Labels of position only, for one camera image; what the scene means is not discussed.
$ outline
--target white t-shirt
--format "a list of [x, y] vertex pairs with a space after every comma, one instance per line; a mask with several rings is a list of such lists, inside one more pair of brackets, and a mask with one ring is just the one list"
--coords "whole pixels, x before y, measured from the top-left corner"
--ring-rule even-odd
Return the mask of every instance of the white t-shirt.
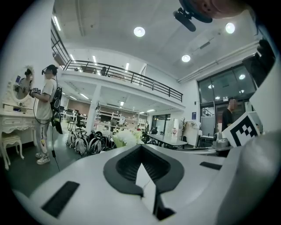
[[38, 101], [36, 118], [39, 120], [49, 120], [53, 116], [51, 104], [57, 90], [57, 82], [54, 79], [47, 80], [41, 94], [50, 95], [49, 102]]

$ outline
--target column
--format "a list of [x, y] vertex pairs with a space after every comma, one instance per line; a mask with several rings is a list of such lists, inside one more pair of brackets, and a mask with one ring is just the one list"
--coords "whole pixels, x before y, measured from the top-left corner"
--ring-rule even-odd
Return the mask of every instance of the column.
[[101, 85], [98, 84], [95, 88], [93, 97], [92, 97], [92, 102], [90, 106], [90, 110], [88, 113], [88, 118], [87, 118], [87, 125], [86, 125], [86, 131], [87, 134], [91, 133], [91, 130], [94, 127], [94, 122], [95, 122], [95, 117], [96, 117], [96, 108], [98, 105], [98, 101], [100, 100], [100, 95], [101, 95]]

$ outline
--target wall sign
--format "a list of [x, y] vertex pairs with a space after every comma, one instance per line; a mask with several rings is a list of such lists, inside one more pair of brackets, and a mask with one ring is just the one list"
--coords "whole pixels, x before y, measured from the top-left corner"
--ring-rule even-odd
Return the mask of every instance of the wall sign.
[[192, 113], [192, 119], [195, 120], [196, 119], [196, 112]]

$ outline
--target black metal railing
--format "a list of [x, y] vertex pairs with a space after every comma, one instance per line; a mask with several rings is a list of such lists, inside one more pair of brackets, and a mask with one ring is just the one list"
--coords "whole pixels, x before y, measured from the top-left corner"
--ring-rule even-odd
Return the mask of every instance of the black metal railing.
[[61, 41], [61, 37], [59, 36], [53, 21], [51, 26], [51, 41], [53, 57], [59, 66], [61, 66], [62, 69], [65, 69], [65, 66], [71, 61], [71, 59], [65, 46], [63, 45], [63, 42]]
[[63, 70], [92, 73], [97, 76], [111, 77], [113, 79], [122, 80], [125, 82], [133, 83], [135, 85], [145, 86], [152, 89], [153, 91], [162, 92], [163, 94], [166, 94], [169, 97], [175, 98], [182, 102], [182, 93], [156, 80], [135, 73], [133, 71], [127, 71], [123, 68], [113, 65], [107, 65], [104, 63], [95, 63], [81, 60], [72, 61], [65, 46], [63, 45], [63, 42], [57, 32], [56, 26], [53, 21], [51, 27], [51, 41], [53, 57]]

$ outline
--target backpack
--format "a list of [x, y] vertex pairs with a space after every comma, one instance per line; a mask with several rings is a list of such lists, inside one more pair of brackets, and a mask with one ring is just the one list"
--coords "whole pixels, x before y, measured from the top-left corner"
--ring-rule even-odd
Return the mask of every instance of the backpack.
[[94, 138], [89, 143], [88, 154], [94, 155], [101, 152], [101, 139]]

